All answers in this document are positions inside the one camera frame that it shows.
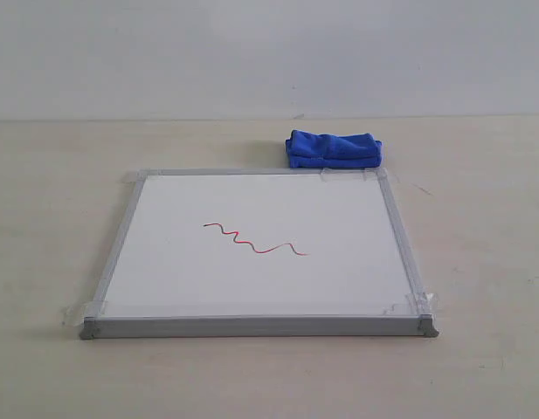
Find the blue cloth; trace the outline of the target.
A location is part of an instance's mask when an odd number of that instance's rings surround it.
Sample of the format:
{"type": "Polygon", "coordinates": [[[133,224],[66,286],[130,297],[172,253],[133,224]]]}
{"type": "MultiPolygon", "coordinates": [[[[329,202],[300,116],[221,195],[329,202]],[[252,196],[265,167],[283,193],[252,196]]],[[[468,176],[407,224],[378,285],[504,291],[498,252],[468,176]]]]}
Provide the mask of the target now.
{"type": "Polygon", "coordinates": [[[382,142],[371,134],[338,136],[293,130],[285,141],[290,168],[378,168],[382,142]]]}

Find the clear tape far right corner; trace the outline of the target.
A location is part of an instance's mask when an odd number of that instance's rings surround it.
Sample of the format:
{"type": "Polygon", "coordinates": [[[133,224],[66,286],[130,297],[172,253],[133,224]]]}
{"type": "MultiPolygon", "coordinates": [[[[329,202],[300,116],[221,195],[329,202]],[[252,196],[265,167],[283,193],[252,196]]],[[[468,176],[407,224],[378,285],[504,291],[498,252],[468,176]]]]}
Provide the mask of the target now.
{"type": "Polygon", "coordinates": [[[363,169],[332,169],[324,168],[319,172],[323,182],[337,181],[362,181],[362,182],[387,182],[388,172],[385,168],[363,169]]]}

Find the clear tape corner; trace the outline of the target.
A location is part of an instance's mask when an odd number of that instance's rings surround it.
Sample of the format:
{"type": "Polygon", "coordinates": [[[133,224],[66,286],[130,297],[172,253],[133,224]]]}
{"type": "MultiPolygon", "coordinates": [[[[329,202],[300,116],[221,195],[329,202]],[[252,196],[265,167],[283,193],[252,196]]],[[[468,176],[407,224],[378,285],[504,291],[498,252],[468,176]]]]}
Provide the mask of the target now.
{"type": "Polygon", "coordinates": [[[438,311],[438,305],[439,299],[436,293],[410,293],[405,295],[402,302],[384,308],[382,315],[389,317],[434,317],[438,311]]]}
{"type": "Polygon", "coordinates": [[[83,327],[104,314],[107,302],[104,300],[84,301],[63,309],[61,325],[64,327],[83,327]]]}
{"type": "Polygon", "coordinates": [[[146,180],[150,176],[158,175],[157,170],[137,170],[129,171],[122,178],[123,183],[135,183],[146,180]]]}
{"type": "Polygon", "coordinates": [[[332,169],[324,168],[319,172],[323,182],[337,181],[362,181],[362,182],[387,182],[388,172],[385,168],[363,169],[332,169]]]}

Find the clear tape far left corner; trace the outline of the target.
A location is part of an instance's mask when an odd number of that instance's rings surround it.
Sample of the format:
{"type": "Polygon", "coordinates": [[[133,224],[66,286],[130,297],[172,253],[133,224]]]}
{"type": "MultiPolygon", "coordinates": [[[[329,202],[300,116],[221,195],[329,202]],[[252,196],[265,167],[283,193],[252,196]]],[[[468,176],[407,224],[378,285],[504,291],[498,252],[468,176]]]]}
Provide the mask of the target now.
{"type": "Polygon", "coordinates": [[[122,178],[123,183],[135,183],[146,180],[150,176],[158,175],[157,170],[137,170],[129,171],[122,178]]]}

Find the clear tape near right corner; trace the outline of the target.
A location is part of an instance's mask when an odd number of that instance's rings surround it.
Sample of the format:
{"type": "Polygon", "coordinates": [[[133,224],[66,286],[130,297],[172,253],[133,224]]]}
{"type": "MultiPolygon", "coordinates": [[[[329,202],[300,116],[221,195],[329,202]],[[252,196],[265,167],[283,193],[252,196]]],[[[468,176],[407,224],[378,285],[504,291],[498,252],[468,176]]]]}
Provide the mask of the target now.
{"type": "Polygon", "coordinates": [[[434,317],[438,311],[438,305],[439,299],[436,293],[410,293],[405,295],[402,302],[384,308],[382,315],[389,317],[434,317]]]}

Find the clear tape near left corner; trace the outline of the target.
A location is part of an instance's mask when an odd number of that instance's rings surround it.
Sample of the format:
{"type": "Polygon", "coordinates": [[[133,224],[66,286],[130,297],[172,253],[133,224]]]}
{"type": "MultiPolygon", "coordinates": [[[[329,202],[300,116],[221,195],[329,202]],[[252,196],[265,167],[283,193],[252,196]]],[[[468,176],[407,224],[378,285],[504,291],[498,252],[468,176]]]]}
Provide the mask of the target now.
{"type": "Polygon", "coordinates": [[[84,301],[63,309],[61,325],[64,327],[83,327],[104,314],[107,302],[104,300],[84,301]]]}

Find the white board with grey frame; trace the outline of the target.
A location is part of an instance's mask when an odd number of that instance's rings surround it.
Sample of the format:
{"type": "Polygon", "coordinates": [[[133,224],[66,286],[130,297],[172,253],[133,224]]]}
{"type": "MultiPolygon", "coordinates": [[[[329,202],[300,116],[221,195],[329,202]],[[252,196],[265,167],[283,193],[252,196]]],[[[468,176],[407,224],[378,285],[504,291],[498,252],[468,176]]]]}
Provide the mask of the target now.
{"type": "Polygon", "coordinates": [[[423,336],[383,316],[425,292],[387,182],[309,169],[150,169],[135,182],[84,340],[423,336]]]}

